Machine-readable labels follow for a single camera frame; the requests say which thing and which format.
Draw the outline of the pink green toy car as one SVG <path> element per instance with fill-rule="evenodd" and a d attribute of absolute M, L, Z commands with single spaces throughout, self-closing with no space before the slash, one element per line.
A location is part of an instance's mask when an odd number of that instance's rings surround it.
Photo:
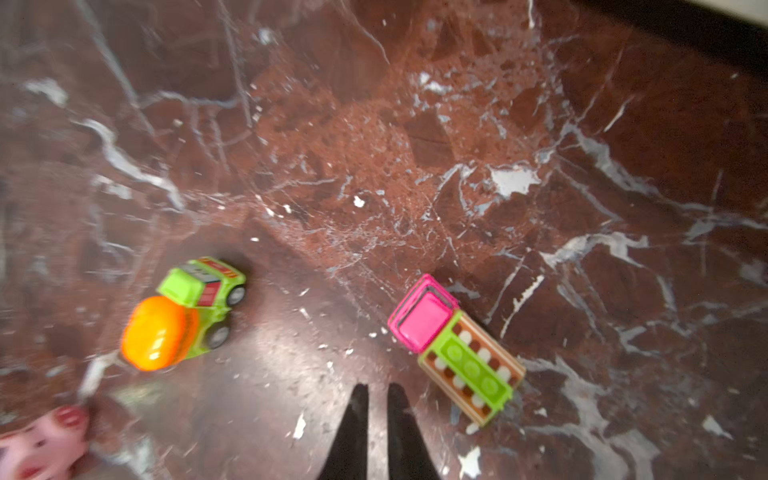
<path fill-rule="evenodd" d="M 390 315 L 393 336 L 478 427 L 511 401 L 526 368 L 475 322 L 431 275 L 421 276 Z"/>

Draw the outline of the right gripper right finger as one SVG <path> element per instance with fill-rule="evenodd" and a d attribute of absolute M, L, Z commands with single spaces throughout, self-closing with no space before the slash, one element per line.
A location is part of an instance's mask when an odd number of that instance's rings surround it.
<path fill-rule="evenodd" d="M 387 451 L 391 480 L 440 478 L 405 390 L 396 383 L 387 390 Z"/>

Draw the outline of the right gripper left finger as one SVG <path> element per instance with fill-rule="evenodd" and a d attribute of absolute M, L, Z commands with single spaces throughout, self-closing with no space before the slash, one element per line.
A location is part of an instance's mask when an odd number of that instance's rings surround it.
<path fill-rule="evenodd" d="M 357 384 L 351 393 L 319 480 L 365 480 L 369 426 L 369 387 Z"/>

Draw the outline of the orange toy car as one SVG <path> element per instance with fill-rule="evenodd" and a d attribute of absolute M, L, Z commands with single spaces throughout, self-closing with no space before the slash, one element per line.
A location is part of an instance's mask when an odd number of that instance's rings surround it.
<path fill-rule="evenodd" d="M 120 354 L 132 367 L 167 369 L 224 345 L 229 318 L 246 296 L 246 275 L 210 256 L 170 269 L 155 296 L 142 300 L 121 337 Z"/>

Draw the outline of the white two-tier shelf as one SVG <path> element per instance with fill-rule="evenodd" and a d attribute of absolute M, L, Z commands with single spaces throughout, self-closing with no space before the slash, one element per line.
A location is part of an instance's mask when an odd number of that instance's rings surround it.
<path fill-rule="evenodd" d="M 768 26 L 768 0 L 686 0 L 687 3 L 753 26 Z"/>

